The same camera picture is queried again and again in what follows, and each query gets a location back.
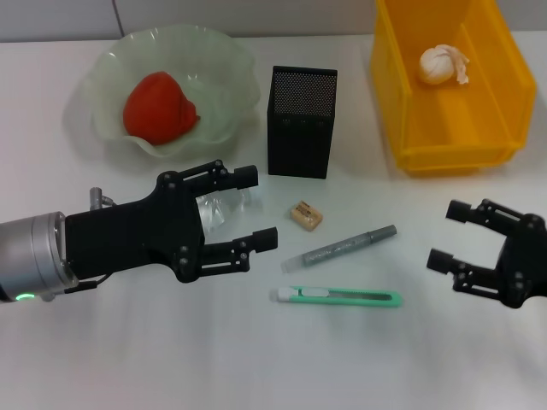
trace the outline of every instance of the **black mesh pen holder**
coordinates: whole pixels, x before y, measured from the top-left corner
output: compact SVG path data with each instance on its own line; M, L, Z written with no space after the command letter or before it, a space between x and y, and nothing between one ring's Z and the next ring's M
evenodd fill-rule
M326 178L336 107L336 70L273 67L268 173Z

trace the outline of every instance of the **white table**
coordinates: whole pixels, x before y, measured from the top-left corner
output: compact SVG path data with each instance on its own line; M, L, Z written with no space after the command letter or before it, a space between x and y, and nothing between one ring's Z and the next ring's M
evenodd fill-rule
M517 311L454 293L426 269L431 247L493 266L503 238L444 219L451 199L489 197L547 216L547 32L516 33L539 84L529 143L507 166L467 178L410 179L394 168L366 68L372 36L247 38L262 89L260 120L233 146L158 161L105 146L74 91L109 41L0 44L1 221L88 209L98 185L138 200L164 170L216 158L256 164L262 210L215 235L270 226L279 249L251 271L180 284L163 266L114 275L94 291L0 308L0 402L18 409L534 409L547 399L547 300ZM266 108L272 65L338 70L327 180L271 177ZM286 218L300 199L325 220L307 233ZM279 263L323 244L395 224L396 238L317 268L283 275ZM271 302L284 285L388 289L399 309Z

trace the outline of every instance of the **white garlic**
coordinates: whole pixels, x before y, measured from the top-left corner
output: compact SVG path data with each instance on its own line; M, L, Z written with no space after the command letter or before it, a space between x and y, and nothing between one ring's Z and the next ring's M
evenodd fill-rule
M466 64L469 64L469 59L459 49L441 44L421 55L418 74L423 82L431 85L441 84L454 74L459 84L467 84Z

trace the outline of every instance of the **green box cutter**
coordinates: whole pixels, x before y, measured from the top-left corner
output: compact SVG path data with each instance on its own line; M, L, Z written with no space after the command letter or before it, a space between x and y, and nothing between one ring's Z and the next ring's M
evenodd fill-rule
M337 288L308 288L292 286L277 289L279 302L323 303L329 305L357 305L375 308L398 308L403 304L397 292Z

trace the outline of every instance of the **glass bowl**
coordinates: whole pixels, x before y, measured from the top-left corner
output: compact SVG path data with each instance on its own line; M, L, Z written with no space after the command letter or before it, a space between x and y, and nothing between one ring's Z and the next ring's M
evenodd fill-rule
M161 157L190 144L206 146L229 139L260 99L254 66L252 54L226 34L179 24L122 38L98 57L81 86L100 138L131 141ZM179 83L201 119L173 142L151 145L127 135L122 113L135 86L158 71Z

